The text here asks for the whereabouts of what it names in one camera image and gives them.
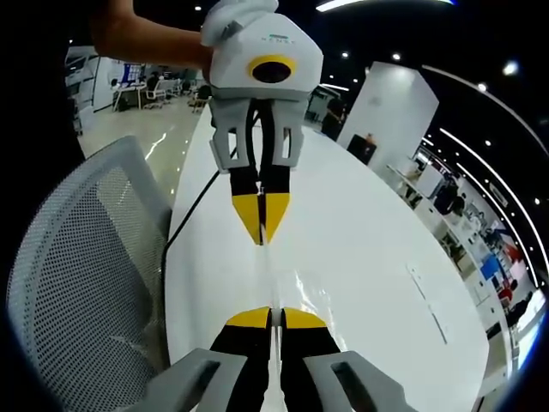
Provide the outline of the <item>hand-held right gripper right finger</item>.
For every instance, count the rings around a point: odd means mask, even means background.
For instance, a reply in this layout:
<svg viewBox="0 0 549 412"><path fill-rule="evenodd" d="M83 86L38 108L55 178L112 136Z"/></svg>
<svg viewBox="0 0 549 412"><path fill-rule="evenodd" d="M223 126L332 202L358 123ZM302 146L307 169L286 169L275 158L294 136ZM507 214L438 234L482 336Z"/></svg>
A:
<svg viewBox="0 0 549 412"><path fill-rule="evenodd" d="M281 310L281 389L289 411L412 411L401 384L342 351L318 316Z"/></svg>

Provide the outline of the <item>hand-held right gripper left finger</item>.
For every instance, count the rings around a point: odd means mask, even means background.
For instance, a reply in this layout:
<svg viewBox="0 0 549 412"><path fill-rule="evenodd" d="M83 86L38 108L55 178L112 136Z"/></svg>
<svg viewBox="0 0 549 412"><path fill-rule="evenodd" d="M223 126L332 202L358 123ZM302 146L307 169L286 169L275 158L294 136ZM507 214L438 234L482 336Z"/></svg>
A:
<svg viewBox="0 0 549 412"><path fill-rule="evenodd" d="M209 349L195 348L154 378L142 411L261 409L268 387L272 310L241 312L223 326Z"/></svg>

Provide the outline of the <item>person's left hand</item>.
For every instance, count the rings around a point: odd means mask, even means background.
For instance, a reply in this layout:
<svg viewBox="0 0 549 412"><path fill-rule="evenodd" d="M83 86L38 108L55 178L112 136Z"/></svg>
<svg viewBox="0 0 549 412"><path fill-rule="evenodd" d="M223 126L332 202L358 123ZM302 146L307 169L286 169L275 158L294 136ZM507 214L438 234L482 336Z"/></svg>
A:
<svg viewBox="0 0 549 412"><path fill-rule="evenodd" d="M253 21L273 14L279 7L272 1L219 1L206 15L201 28L201 44L215 47L249 26Z"/></svg>

